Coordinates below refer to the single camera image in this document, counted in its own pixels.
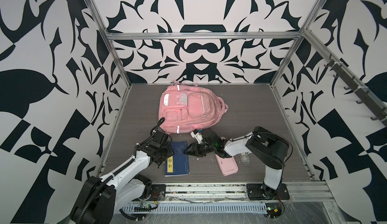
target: aluminum frame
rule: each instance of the aluminum frame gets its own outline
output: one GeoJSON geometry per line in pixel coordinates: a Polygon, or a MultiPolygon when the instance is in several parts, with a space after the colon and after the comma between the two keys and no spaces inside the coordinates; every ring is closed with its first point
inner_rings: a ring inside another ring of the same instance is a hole
{"type": "Polygon", "coordinates": [[[299,32],[109,33],[109,40],[298,38],[299,32]]]}
{"type": "Polygon", "coordinates": [[[295,131],[293,130],[292,124],[289,121],[288,115],[286,114],[285,109],[284,109],[283,105],[281,104],[281,98],[280,98],[280,96],[278,94],[277,88],[274,86],[274,87],[271,87],[271,89],[272,89],[272,92],[273,92],[273,95],[274,95],[274,99],[276,100],[276,103],[277,103],[277,105],[279,107],[279,111],[281,112],[281,115],[284,118],[285,124],[288,127],[290,135],[292,136],[293,142],[296,145],[296,149],[298,151],[298,155],[302,159],[303,164],[306,165],[307,168],[309,169],[309,172],[311,174],[311,178],[315,179],[316,170],[314,169],[313,164],[310,162],[310,160],[308,159],[307,155],[305,154],[305,151],[302,150],[302,145],[298,141],[298,139],[296,137],[296,134],[295,134],[295,131]]]}
{"type": "Polygon", "coordinates": [[[94,0],[84,0],[86,3],[86,6],[89,8],[91,16],[94,19],[94,22],[97,24],[97,28],[101,34],[101,37],[108,48],[109,53],[111,53],[114,63],[116,64],[116,67],[118,68],[121,78],[125,82],[127,87],[131,86],[130,80],[128,78],[128,75],[126,74],[123,64],[117,54],[117,51],[115,50],[113,43],[108,39],[106,32],[105,32],[105,26],[102,22],[101,16],[99,15],[98,9],[94,3],[94,0]]]}
{"type": "Polygon", "coordinates": [[[365,105],[370,109],[370,111],[376,115],[377,119],[375,120],[379,120],[381,121],[382,124],[384,124],[385,126],[387,125],[387,117],[384,117],[385,116],[385,107],[387,107],[384,102],[382,100],[380,100],[379,97],[377,97],[375,95],[375,93],[373,93],[349,68],[347,68],[343,63],[341,63],[340,59],[334,54],[331,52],[331,50],[326,47],[316,36],[314,33],[312,33],[312,31],[310,31],[309,29],[306,29],[302,32],[302,35],[303,37],[305,37],[305,39],[310,43],[310,45],[316,49],[316,51],[321,55],[321,57],[326,60],[326,62],[330,62],[331,60],[333,60],[335,62],[335,65],[339,65],[340,68],[342,68],[344,70],[344,72],[346,72],[346,75],[347,77],[350,77],[351,78],[351,82],[353,82],[354,84],[356,84],[358,87],[362,87],[362,90],[365,90],[368,92],[365,93],[365,95],[367,96],[366,97],[366,100],[365,99],[362,99],[362,96],[359,94],[360,92],[356,92],[356,90],[354,91],[355,94],[363,101],[363,103],[365,103],[365,105]]]}
{"type": "Polygon", "coordinates": [[[302,36],[300,36],[290,46],[290,48],[289,48],[288,52],[286,53],[285,57],[283,58],[282,62],[279,64],[278,70],[274,74],[273,79],[271,79],[271,82],[270,82],[271,86],[276,86],[279,79],[281,79],[283,72],[285,71],[286,67],[288,66],[293,55],[296,53],[298,47],[301,45],[303,39],[304,38],[302,36]]]}
{"type": "Polygon", "coordinates": [[[336,202],[324,202],[324,207],[332,224],[347,224],[336,202]]]}
{"type": "Polygon", "coordinates": [[[305,29],[301,32],[301,35],[312,45],[312,47],[321,55],[326,62],[334,60],[335,62],[341,62],[341,60],[335,56],[332,51],[326,47],[309,29],[305,29]]]}
{"type": "MultiPolygon", "coordinates": [[[[309,12],[309,14],[307,16],[307,19],[305,20],[304,24],[300,28],[300,33],[302,33],[305,29],[308,29],[312,25],[315,18],[317,17],[317,14],[322,9],[322,7],[324,6],[326,1],[327,0],[316,0],[311,11],[309,12]]],[[[288,53],[286,54],[284,59],[281,61],[276,74],[274,75],[272,81],[270,82],[270,84],[272,86],[275,86],[277,84],[278,80],[282,77],[283,71],[288,66],[293,54],[297,51],[297,48],[300,46],[300,44],[302,42],[302,39],[300,39],[300,40],[301,41],[296,40],[295,42],[293,42],[293,45],[289,48],[288,53]]]]}
{"type": "Polygon", "coordinates": [[[123,114],[123,112],[125,110],[125,106],[126,106],[126,104],[128,102],[130,89],[131,88],[129,88],[129,87],[126,88],[126,91],[125,91],[125,93],[124,93],[124,95],[122,97],[122,102],[121,102],[119,111],[118,111],[118,113],[116,115],[116,118],[114,119],[113,128],[110,131],[110,134],[109,134],[109,137],[108,137],[108,141],[107,141],[107,145],[106,145],[105,149],[102,152],[101,161],[98,164],[96,174],[94,175],[95,177],[98,177],[100,175],[101,169],[103,168],[103,166],[106,163],[106,160],[107,160],[107,158],[109,156],[110,148],[113,145],[113,140],[114,140],[114,137],[116,136],[116,133],[117,133],[117,130],[118,130],[118,127],[119,127],[119,123],[121,122],[122,114],[123,114]]]}
{"type": "MultiPolygon", "coordinates": [[[[165,201],[184,202],[278,202],[278,200],[249,200],[246,184],[262,182],[177,182],[154,183],[166,185],[165,201]]],[[[285,181],[292,202],[335,202],[325,181],[285,181]]]]}

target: clear plastic bottle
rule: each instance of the clear plastic bottle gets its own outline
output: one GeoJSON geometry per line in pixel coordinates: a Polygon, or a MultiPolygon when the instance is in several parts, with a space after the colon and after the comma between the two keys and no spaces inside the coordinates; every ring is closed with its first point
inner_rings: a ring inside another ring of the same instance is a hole
{"type": "Polygon", "coordinates": [[[249,153],[240,153],[239,156],[241,157],[241,160],[244,164],[250,163],[249,153]]]}

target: cable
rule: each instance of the cable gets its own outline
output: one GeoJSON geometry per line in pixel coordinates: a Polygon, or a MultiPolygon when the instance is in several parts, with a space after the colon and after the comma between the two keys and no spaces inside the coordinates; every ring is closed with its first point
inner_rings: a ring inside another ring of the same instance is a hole
{"type": "Polygon", "coordinates": [[[284,205],[284,203],[281,200],[279,202],[281,203],[281,206],[282,206],[281,215],[283,215],[283,213],[285,212],[285,205],[284,205]]]}
{"type": "MultiPolygon", "coordinates": [[[[153,138],[153,136],[155,135],[156,131],[158,130],[159,126],[165,121],[165,118],[162,117],[160,118],[160,120],[157,122],[157,125],[152,129],[152,131],[155,129],[155,131],[153,132],[153,134],[148,138],[146,139],[145,141],[142,141],[139,145],[142,145],[144,143],[146,143],[147,141],[149,141],[151,138],[153,138]]],[[[136,144],[136,146],[134,147],[134,158],[131,159],[128,163],[126,163],[124,166],[122,166],[121,168],[119,168],[117,171],[115,171],[113,173],[113,175],[109,176],[108,178],[106,178],[104,180],[104,182],[102,182],[94,191],[93,193],[90,195],[90,197],[87,199],[87,201],[85,202],[84,206],[82,207],[82,210],[77,218],[77,221],[75,222],[76,224],[80,224],[80,222],[82,221],[83,217],[85,216],[85,213],[86,213],[86,210],[87,208],[90,206],[91,202],[93,202],[94,198],[97,197],[97,195],[100,194],[100,191],[102,190],[102,188],[111,180],[113,179],[114,176],[116,176],[117,174],[119,174],[121,171],[123,171],[125,168],[127,168],[130,164],[132,164],[136,158],[136,153],[137,153],[137,148],[138,146],[136,144]]]]}
{"type": "MultiPolygon", "coordinates": [[[[293,154],[293,145],[291,144],[291,142],[290,142],[289,140],[287,140],[287,139],[284,138],[283,136],[281,136],[281,135],[279,135],[279,134],[274,134],[274,133],[271,133],[271,132],[253,132],[253,135],[255,135],[256,137],[258,137],[256,134],[262,134],[262,135],[264,135],[264,134],[273,134],[273,135],[275,135],[275,136],[278,136],[278,137],[282,138],[283,140],[285,140],[285,141],[291,146],[291,152],[290,152],[290,154],[289,154],[289,157],[287,157],[287,159],[285,159],[284,164],[285,164],[286,161],[288,161],[288,159],[289,159],[289,158],[291,157],[291,155],[293,154]]],[[[270,137],[268,137],[268,136],[266,136],[266,135],[264,135],[264,136],[267,137],[268,139],[271,139],[272,141],[274,141],[274,139],[272,139],[272,138],[270,138],[270,137]]]]}
{"type": "Polygon", "coordinates": [[[75,222],[76,224],[79,224],[82,221],[82,218],[85,216],[86,210],[91,204],[91,202],[94,200],[94,198],[99,195],[99,192],[101,189],[108,183],[111,179],[113,179],[113,175],[109,176],[107,179],[105,179],[104,182],[102,182],[95,190],[94,192],[90,195],[89,199],[86,201],[85,205],[82,207],[82,210],[77,218],[77,221],[75,222]]]}
{"type": "MultiPolygon", "coordinates": [[[[155,207],[152,207],[152,208],[143,208],[144,210],[141,210],[141,211],[151,211],[151,210],[155,210],[155,209],[157,209],[157,207],[158,207],[157,201],[155,201],[155,204],[156,204],[155,207]]],[[[138,217],[132,217],[132,216],[126,214],[126,213],[123,211],[122,208],[121,208],[119,211],[120,211],[120,213],[121,213],[125,218],[127,218],[127,219],[129,219],[129,220],[132,220],[132,221],[142,221],[143,218],[145,218],[145,217],[148,215],[148,214],[145,214],[145,215],[142,216],[141,218],[138,218],[138,217]]]]}
{"type": "Polygon", "coordinates": [[[237,140],[241,140],[241,139],[247,139],[248,137],[250,137],[250,136],[252,136],[252,135],[254,135],[254,134],[250,134],[250,135],[248,135],[248,136],[243,136],[243,137],[240,137],[239,139],[230,139],[230,141],[231,142],[234,142],[234,141],[237,141],[237,140]]]}
{"type": "Polygon", "coordinates": [[[127,219],[129,219],[129,220],[132,220],[132,221],[141,221],[141,220],[142,220],[142,218],[139,219],[138,217],[131,217],[130,215],[126,214],[122,209],[120,209],[120,212],[121,212],[121,214],[122,214],[125,218],[127,218],[127,219]]]}
{"type": "Polygon", "coordinates": [[[157,130],[159,129],[159,126],[160,126],[164,121],[165,121],[165,117],[160,118],[160,120],[157,122],[156,126],[154,126],[154,127],[152,128],[152,130],[151,130],[151,132],[150,132],[150,135],[151,135],[151,136],[150,136],[149,138],[147,138],[146,140],[142,141],[141,143],[136,144],[136,146],[134,147],[134,150],[133,150],[133,155],[134,155],[134,157],[136,157],[136,155],[137,155],[137,148],[138,148],[139,146],[141,146],[142,144],[144,144],[144,143],[148,142],[149,140],[151,140],[151,139],[153,138],[153,136],[156,134],[157,130]]]}
{"type": "Polygon", "coordinates": [[[76,224],[79,224],[83,217],[85,216],[85,213],[86,213],[86,210],[87,208],[89,207],[89,205],[91,204],[91,202],[93,202],[94,198],[99,195],[100,191],[102,190],[102,188],[106,185],[106,183],[108,183],[111,179],[113,179],[113,176],[116,176],[117,174],[119,174],[121,171],[123,171],[125,168],[127,168],[131,163],[134,162],[134,159],[131,159],[128,163],[126,163],[124,166],[122,166],[121,168],[119,168],[117,171],[115,171],[113,173],[113,175],[109,176],[108,178],[106,178],[104,180],[104,182],[102,182],[95,190],[94,192],[90,195],[90,197],[87,199],[86,203],[84,204],[84,206],[82,207],[82,210],[77,218],[77,221],[75,222],[76,224]]]}
{"type": "Polygon", "coordinates": [[[291,143],[290,143],[290,146],[291,146],[291,152],[289,154],[289,157],[287,157],[287,159],[284,161],[284,164],[288,161],[288,159],[290,159],[291,155],[293,154],[293,145],[291,143]]]}

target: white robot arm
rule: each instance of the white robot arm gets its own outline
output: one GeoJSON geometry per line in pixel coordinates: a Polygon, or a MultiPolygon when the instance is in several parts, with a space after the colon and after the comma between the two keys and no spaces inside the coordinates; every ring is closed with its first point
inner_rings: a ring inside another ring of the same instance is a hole
{"type": "MultiPolygon", "coordinates": [[[[77,224],[107,224],[118,210],[125,217],[132,218],[122,211],[122,207],[134,199],[148,198],[152,184],[150,179],[138,173],[151,163],[160,165],[173,155],[170,142],[167,141],[169,135],[158,131],[164,120],[159,120],[151,130],[151,136],[137,144],[133,155],[119,167],[100,178],[92,176],[86,180],[70,212],[71,220],[77,224]]],[[[215,152],[221,158],[230,158],[244,152],[255,154],[266,165],[264,184],[261,186],[263,198],[271,199],[276,195],[290,144],[286,139],[261,127],[226,142],[211,129],[201,132],[195,130],[191,135],[198,143],[192,143],[184,151],[188,155],[203,157],[206,153],[215,152]]]]}
{"type": "Polygon", "coordinates": [[[152,181],[138,173],[153,162],[160,166],[173,155],[169,135],[158,131],[164,120],[159,120],[148,139],[136,144],[133,155],[124,163],[100,178],[86,180],[70,212],[71,220],[77,224],[109,223],[128,202],[149,196],[152,181]]]}
{"type": "Polygon", "coordinates": [[[282,136],[274,134],[262,127],[237,139],[221,140],[211,129],[191,133],[198,142],[192,143],[185,154],[203,157],[206,153],[215,152],[221,158],[230,158],[240,153],[253,153],[265,166],[265,179],[262,185],[262,195],[269,199],[277,195],[282,182],[282,172],[290,142],[282,136]]]}

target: patterned backdrop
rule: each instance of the patterned backdrop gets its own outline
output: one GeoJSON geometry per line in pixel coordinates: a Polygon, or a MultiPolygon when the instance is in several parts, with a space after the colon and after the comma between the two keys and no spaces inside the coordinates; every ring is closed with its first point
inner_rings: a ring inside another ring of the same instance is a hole
{"type": "Polygon", "coordinates": [[[116,40],[131,82],[269,83],[292,39],[116,40]]]}
{"type": "MultiPolygon", "coordinates": [[[[95,0],[116,33],[298,31],[315,1],[95,0]]],[[[115,46],[133,83],[269,83],[290,41],[128,40],[115,46]]]]}
{"type": "MultiPolygon", "coordinates": [[[[327,0],[312,32],[387,101],[387,0],[327,0]]],[[[349,221],[387,221],[387,128],[304,40],[277,84],[317,179],[349,221]]]]}
{"type": "Polygon", "coordinates": [[[0,15],[1,222],[57,223],[95,174],[126,85],[83,0],[0,0],[0,15]]]}
{"type": "Polygon", "coordinates": [[[387,0],[328,0],[310,29],[387,102],[387,0]]]}
{"type": "Polygon", "coordinates": [[[110,32],[298,30],[316,0],[95,0],[110,32]]]}

